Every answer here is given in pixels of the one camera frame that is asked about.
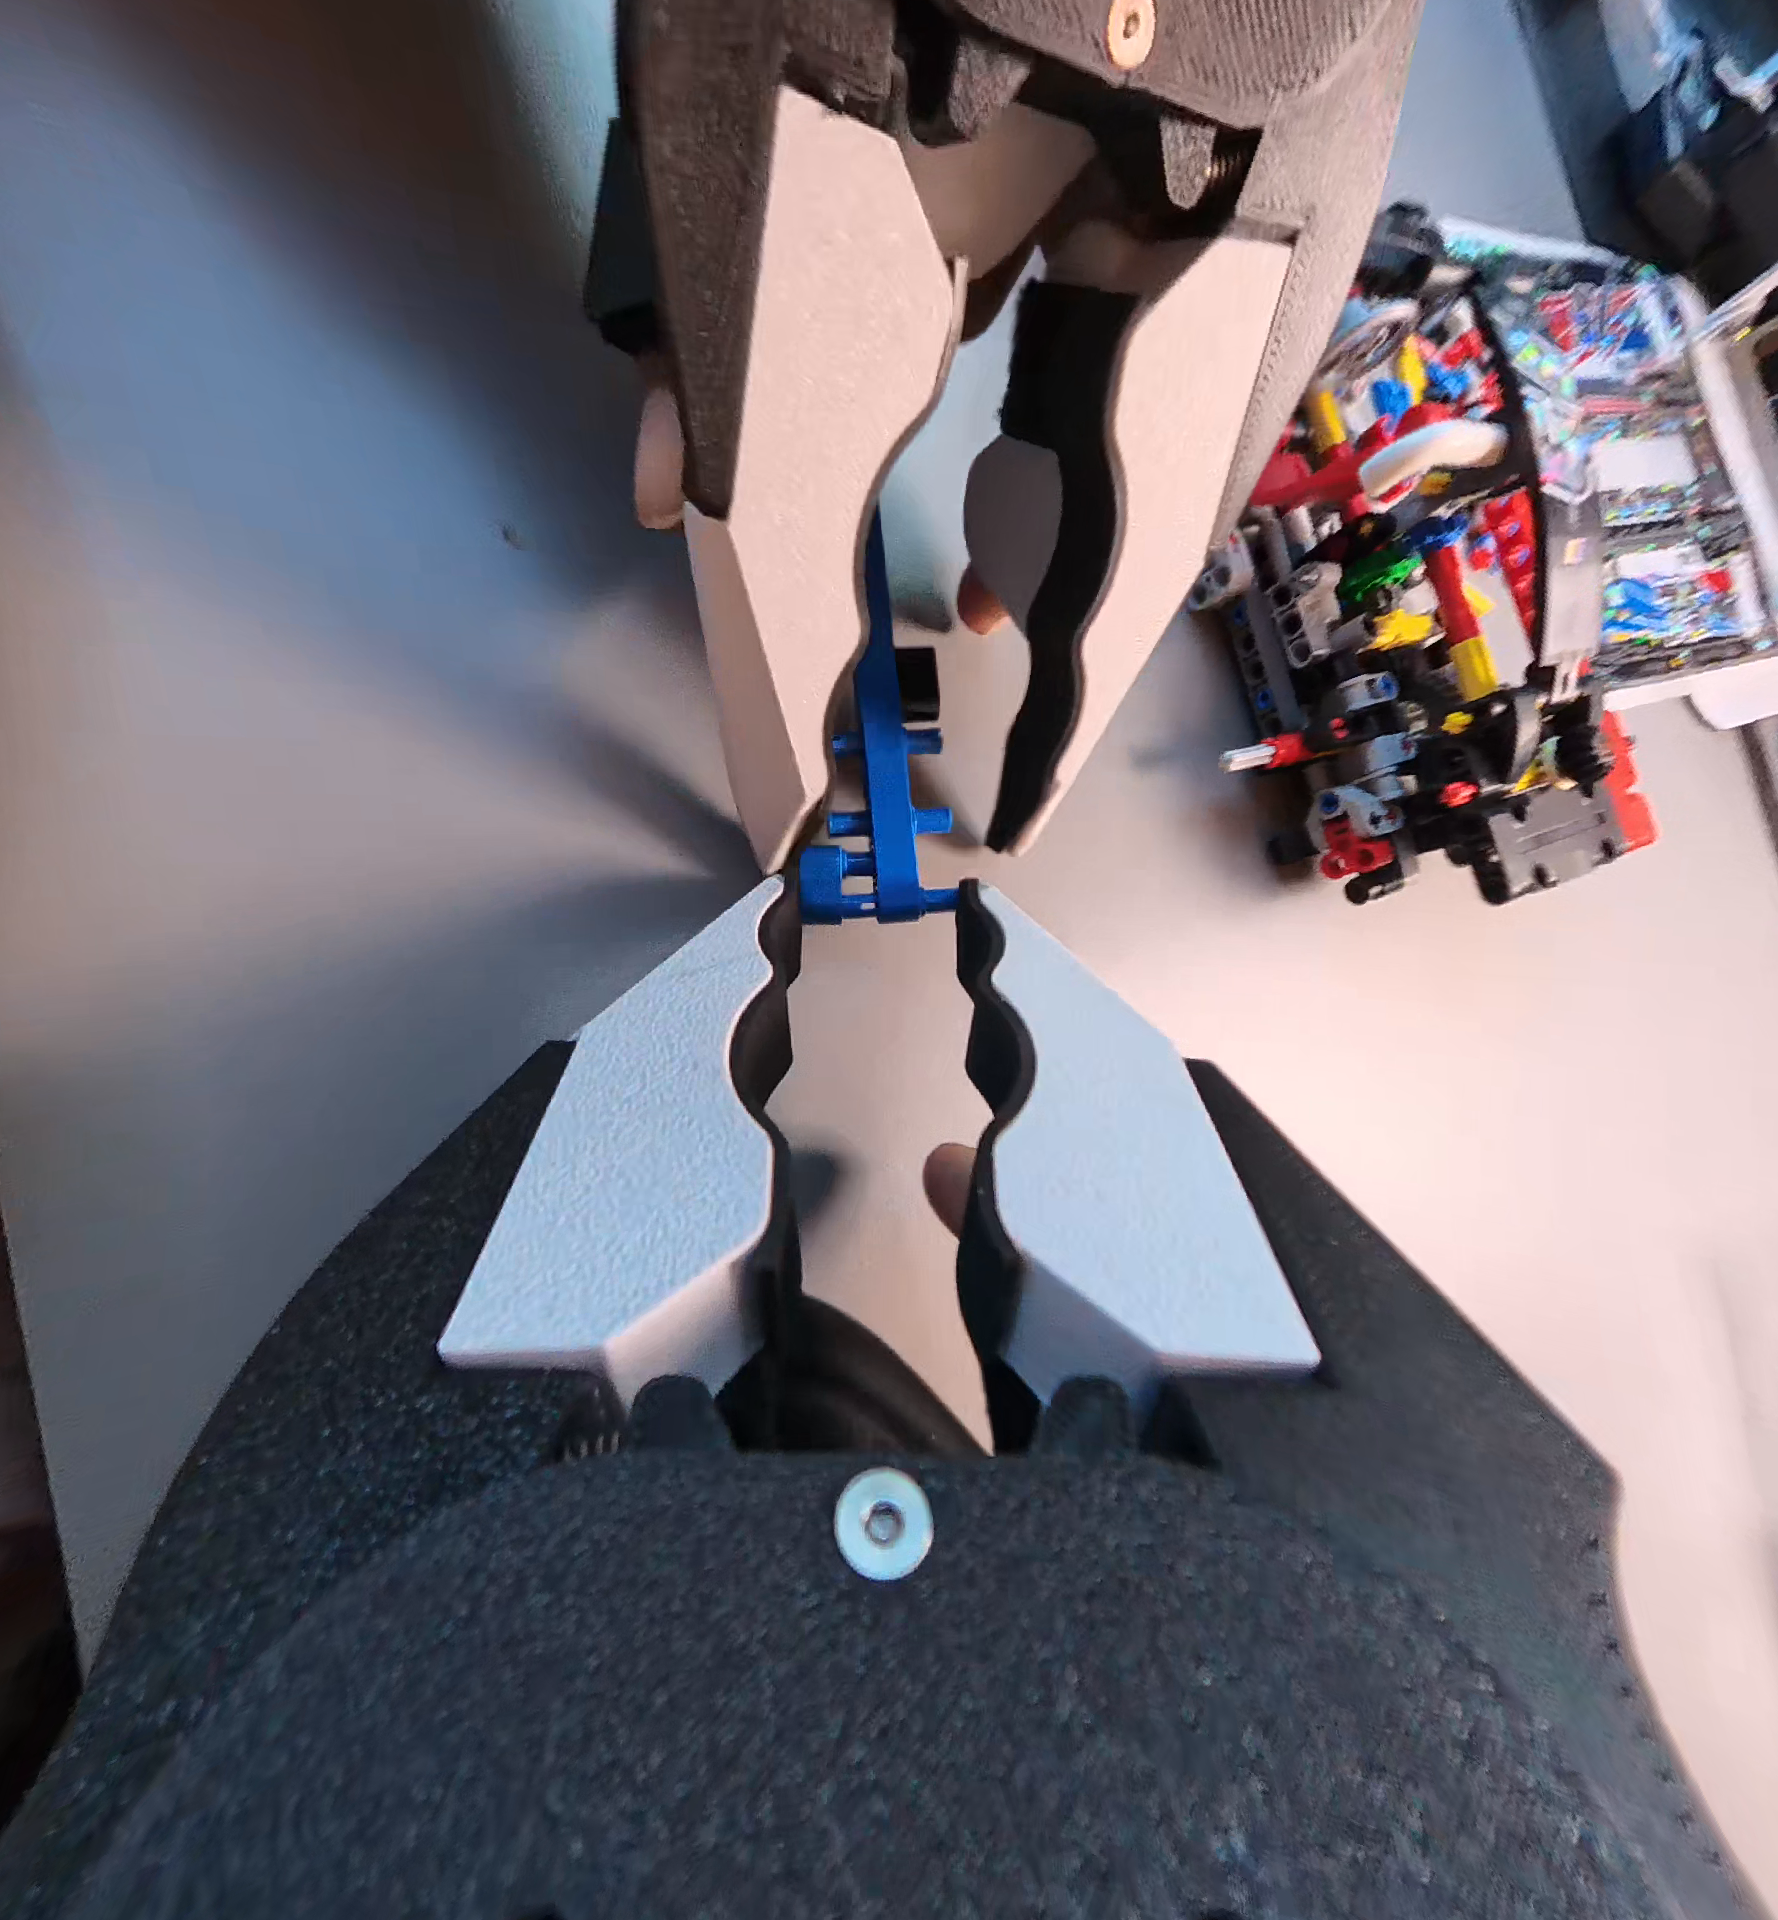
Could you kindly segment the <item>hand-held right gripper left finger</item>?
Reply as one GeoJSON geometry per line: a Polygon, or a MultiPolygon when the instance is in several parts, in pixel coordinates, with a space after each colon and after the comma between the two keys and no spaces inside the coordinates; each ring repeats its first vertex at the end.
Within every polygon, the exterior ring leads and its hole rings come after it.
{"type": "Polygon", "coordinates": [[[754,880],[572,1041],[437,1337],[449,1371],[722,1391],[764,1344],[793,1257],[787,1144],[793,894],[754,880]]]}

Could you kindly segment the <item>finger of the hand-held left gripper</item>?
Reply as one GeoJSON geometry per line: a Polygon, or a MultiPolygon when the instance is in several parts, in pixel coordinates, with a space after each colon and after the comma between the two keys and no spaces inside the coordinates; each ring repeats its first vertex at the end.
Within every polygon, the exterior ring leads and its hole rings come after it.
{"type": "Polygon", "coordinates": [[[1021,284],[996,439],[1053,457],[1060,509],[1037,588],[1009,618],[1024,687],[991,852],[1037,836],[1196,579],[1286,262],[1286,240],[1237,232],[1154,251],[1142,284],[1021,284]]]}
{"type": "Polygon", "coordinates": [[[950,379],[960,287],[903,148],[787,88],[730,509],[681,512],[730,799],[758,873],[787,868],[827,794],[827,699],[868,642],[868,526],[950,379]]]}

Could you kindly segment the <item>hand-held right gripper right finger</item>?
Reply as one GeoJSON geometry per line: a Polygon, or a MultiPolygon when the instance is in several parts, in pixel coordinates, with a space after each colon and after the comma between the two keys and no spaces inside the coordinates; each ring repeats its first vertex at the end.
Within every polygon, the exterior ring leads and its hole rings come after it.
{"type": "Polygon", "coordinates": [[[991,1420],[1110,1384],[1142,1426],[1180,1379],[1316,1374],[1309,1319],[1174,1041],[1011,896],[959,894],[965,1080],[986,1110],[959,1305],[991,1420]]]}

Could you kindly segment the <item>long blue lego beam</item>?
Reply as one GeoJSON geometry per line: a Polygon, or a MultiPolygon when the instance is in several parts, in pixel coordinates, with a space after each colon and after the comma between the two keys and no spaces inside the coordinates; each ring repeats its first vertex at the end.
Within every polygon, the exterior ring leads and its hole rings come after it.
{"type": "MultiPolygon", "coordinates": [[[[891,602],[887,602],[887,557],[883,557],[883,529],[880,516],[872,516],[868,546],[862,546],[862,610],[868,610],[868,642],[848,674],[856,692],[856,721],[847,729],[862,735],[887,735],[903,726],[903,699],[895,699],[895,670],[891,670],[891,602]]],[[[847,757],[847,763],[857,779],[857,799],[848,806],[827,810],[895,810],[917,806],[908,788],[908,760],[903,753],[875,753],[875,757],[847,757]]],[[[848,852],[848,894],[903,894],[922,891],[922,864],[917,864],[917,836],[835,836],[834,848],[848,852]]]]}

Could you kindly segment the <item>partly built lego car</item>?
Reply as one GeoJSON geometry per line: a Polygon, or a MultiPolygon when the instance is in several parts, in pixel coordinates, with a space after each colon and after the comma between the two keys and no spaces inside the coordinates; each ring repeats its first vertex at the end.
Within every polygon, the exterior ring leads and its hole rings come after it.
{"type": "Polygon", "coordinates": [[[1261,860],[1376,903],[1426,854],[1494,906],[1656,842],[1596,679],[1603,519],[1556,488],[1500,309],[1414,204],[1365,240],[1237,529],[1189,588],[1255,745],[1261,860]]]}

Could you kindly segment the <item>person's left hand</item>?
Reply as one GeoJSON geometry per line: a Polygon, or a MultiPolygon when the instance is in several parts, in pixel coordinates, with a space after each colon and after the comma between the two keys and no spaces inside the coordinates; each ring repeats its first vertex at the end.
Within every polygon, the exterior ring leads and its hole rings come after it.
{"type": "MultiPolygon", "coordinates": [[[[1011,296],[1011,284],[1049,251],[1053,205],[1093,161],[1093,139],[1037,109],[1009,102],[975,139],[922,148],[895,133],[895,156],[922,205],[940,262],[959,281],[950,349],[977,338],[1011,296]]],[[[675,373],[656,352],[638,356],[642,414],[637,433],[637,516],[679,526],[681,425],[675,373]]],[[[996,439],[975,462],[960,501],[965,571],[959,618],[991,633],[1021,618],[1053,546],[1060,483],[1049,450],[996,439]]]]}

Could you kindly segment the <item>shiny sticker sheet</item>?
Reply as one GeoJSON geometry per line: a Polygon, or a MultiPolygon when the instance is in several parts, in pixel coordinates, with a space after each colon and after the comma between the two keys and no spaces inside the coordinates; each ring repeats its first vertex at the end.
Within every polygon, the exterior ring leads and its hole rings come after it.
{"type": "Polygon", "coordinates": [[[1679,273],[1582,240],[1443,225],[1528,446],[1533,662],[1612,707],[1778,662],[1740,462],[1679,273]]]}

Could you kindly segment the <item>white booklet stand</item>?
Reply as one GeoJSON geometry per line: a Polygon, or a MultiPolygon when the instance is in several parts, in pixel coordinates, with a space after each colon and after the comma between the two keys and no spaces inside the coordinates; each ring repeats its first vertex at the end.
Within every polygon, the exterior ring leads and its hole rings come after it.
{"type": "MultiPolygon", "coordinates": [[[[1682,273],[1674,273],[1674,304],[1686,331],[1686,364],[1706,400],[1706,417],[1729,473],[1740,512],[1748,519],[1763,616],[1778,637],[1778,433],[1773,409],[1754,379],[1754,331],[1773,292],[1778,262],[1718,304],[1699,301],[1699,292],[1682,273]]],[[[1773,721],[1778,654],[1699,670],[1686,687],[1686,706],[1707,729],[1748,729],[1773,721]]]]}

